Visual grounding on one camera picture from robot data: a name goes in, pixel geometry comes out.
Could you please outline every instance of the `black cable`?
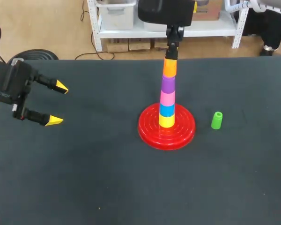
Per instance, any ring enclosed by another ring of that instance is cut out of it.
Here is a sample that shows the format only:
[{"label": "black cable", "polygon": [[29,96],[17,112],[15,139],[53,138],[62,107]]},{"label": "black cable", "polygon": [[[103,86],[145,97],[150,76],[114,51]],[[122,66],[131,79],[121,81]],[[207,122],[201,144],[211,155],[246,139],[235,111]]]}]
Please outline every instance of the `black cable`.
[{"label": "black cable", "polygon": [[83,3],[82,3],[82,14],[81,14],[81,16],[80,16],[80,21],[81,21],[81,22],[82,22],[83,19],[84,19],[84,14],[86,14],[86,13],[89,14],[89,11],[84,11],[84,1],[85,1],[85,0],[83,0]]},{"label": "black cable", "polygon": [[[83,0],[83,3],[82,3],[82,14],[81,14],[81,16],[80,16],[80,21],[82,22],[83,21],[83,19],[84,19],[84,14],[85,13],[89,13],[89,11],[84,11],[84,1],[85,0]],[[91,34],[91,36],[90,36],[90,41],[91,41],[91,43],[92,43],[92,45],[93,45],[93,47],[94,47],[94,49],[95,49],[95,52],[90,52],[90,53],[83,53],[83,54],[81,54],[81,55],[78,55],[76,58],[75,58],[75,60],[77,60],[79,57],[81,57],[81,56],[83,56],[83,55],[97,55],[98,56],[98,58],[100,59],[100,60],[113,60],[114,58],[115,58],[115,54],[114,53],[111,53],[111,52],[97,52],[97,50],[96,50],[96,47],[95,47],[95,44],[94,44],[94,42],[93,42],[93,37],[94,37],[94,34],[93,34],[93,32],[92,32],[92,34]],[[112,55],[112,58],[111,59],[103,59],[101,56],[100,56],[100,54],[102,54],[102,53],[109,53],[109,54],[111,54]]]}]

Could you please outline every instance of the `white shelf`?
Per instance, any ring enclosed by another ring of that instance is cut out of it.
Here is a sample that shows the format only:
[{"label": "white shelf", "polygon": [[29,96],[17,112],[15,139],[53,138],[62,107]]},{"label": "white shelf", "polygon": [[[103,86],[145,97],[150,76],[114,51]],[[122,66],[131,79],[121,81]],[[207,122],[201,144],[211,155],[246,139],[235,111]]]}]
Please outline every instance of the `white shelf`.
[{"label": "white shelf", "polygon": [[[237,23],[230,13],[222,11],[218,21],[193,21],[190,27],[185,28],[184,37],[235,36]],[[100,38],[165,38],[165,31],[147,31],[144,22],[135,18],[132,30],[105,30],[100,26]]]}]

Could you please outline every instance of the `table surface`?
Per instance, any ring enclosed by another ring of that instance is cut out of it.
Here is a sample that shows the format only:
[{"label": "table surface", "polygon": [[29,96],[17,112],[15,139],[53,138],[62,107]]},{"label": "table surface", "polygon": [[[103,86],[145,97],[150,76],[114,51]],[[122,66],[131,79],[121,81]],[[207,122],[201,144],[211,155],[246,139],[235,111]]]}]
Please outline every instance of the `table surface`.
[{"label": "table surface", "polygon": [[[139,138],[162,61],[31,61],[69,88],[34,85],[42,127],[0,103],[0,225],[281,225],[281,58],[180,60],[187,147]],[[223,113],[222,129],[210,128]]]}]

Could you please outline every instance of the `person's leg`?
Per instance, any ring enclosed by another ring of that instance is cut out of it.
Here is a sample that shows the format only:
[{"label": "person's leg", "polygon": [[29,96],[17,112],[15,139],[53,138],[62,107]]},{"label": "person's leg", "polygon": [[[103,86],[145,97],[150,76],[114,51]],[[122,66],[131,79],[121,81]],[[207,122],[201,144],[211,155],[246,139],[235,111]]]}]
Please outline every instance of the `person's leg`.
[{"label": "person's leg", "polygon": [[265,12],[267,29],[261,34],[264,41],[261,56],[272,56],[281,43],[281,14],[267,10]]}]

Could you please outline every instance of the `green block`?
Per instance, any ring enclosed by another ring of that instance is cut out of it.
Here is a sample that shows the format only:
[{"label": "green block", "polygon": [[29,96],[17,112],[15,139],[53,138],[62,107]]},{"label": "green block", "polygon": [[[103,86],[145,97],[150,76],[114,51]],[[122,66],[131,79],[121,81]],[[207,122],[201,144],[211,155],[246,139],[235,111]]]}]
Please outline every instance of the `green block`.
[{"label": "green block", "polygon": [[215,112],[214,118],[212,119],[211,122],[211,128],[214,130],[220,129],[222,125],[222,120],[223,120],[223,113]]}]

